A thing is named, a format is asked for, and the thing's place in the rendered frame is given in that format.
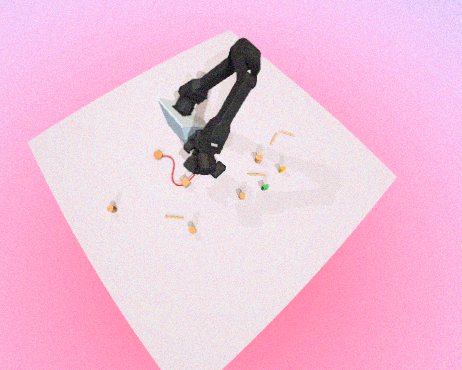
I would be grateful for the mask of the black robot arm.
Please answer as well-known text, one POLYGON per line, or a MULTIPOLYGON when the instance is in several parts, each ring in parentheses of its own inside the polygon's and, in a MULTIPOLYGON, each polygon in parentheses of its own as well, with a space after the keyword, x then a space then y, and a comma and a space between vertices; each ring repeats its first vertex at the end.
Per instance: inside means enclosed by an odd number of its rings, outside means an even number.
POLYGON ((183 166, 193 175, 210 175, 216 171, 215 154, 220 154, 230 133, 230 125, 249 92, 257 84, 257 75, 261 71, 261 52, 246 38, 240 38, 232 45, 229 55, 201 78, 195 78, 182 85, 180 95, 173 108, 181 115, 188 116, 208 99, 209 91, 233 73, 237 73, 236 82, 225 99, 217 115, 211 118, 203 130, 195 130, 194 147, 183 166), (250 73, 247 72, 250 70, 250 73), (218 144, 212 146, 211 143, 218 144))

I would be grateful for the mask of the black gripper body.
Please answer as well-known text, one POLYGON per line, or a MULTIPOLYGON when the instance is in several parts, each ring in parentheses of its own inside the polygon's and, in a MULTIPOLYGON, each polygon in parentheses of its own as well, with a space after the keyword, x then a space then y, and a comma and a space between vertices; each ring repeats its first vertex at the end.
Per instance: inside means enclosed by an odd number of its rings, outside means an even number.
MULTIPOLYGON (((184 150, 188 154, 190 153, 192 149, 193 149, 193 152, 197 155, 195 151, 195 147, 194 147, 194 138, 190 139, 188 142, 184 144, 184 150)), ((226 170, 226 166, 221 161, 218 161, 216 165, 217 167, 216 167, 215 173, 210 174, 214 178, 218 178, 226 170)))

